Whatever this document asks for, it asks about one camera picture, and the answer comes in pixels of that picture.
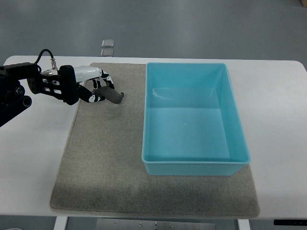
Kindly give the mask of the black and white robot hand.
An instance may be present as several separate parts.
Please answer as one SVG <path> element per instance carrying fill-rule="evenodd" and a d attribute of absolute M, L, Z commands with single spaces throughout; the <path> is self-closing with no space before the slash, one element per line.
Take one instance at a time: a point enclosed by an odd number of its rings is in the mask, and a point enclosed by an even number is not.
<path fill-rule="evenodd" d="M 87 103 L 96 103 L 98 99 L 93 94 L 95 89 L 103 86 L 115 89 L 112 78 L 108 73 L 91 66 L 75 68 L 70 65 L 61 66 L 57 73 L 48 77 L 48 79 L 59 82 L 59 92 L 50 92 L 48 95 L 69 105 L 75 104 L 79 99 Z"/>

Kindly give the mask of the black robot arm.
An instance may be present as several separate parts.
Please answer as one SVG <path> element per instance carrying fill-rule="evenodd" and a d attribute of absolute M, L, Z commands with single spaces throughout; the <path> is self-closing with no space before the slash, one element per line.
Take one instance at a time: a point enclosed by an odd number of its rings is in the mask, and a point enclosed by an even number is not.
<path fill-rule="evenodd" d="M 50 55 L 52 69 L 42 73 L 38 65 L 44 52 Z M 32 104 L 30 96 L 25 95 L 25 88 L 20 80 L 26 79 L 32 93 L 49 94 L 59 92 L 59 82 L 48 77 L 56 74 L 58 68 L 49 49 L 43 49 L 34 63 L 18 63 L 0 67 L 0 125 L 8 123 Z"/>

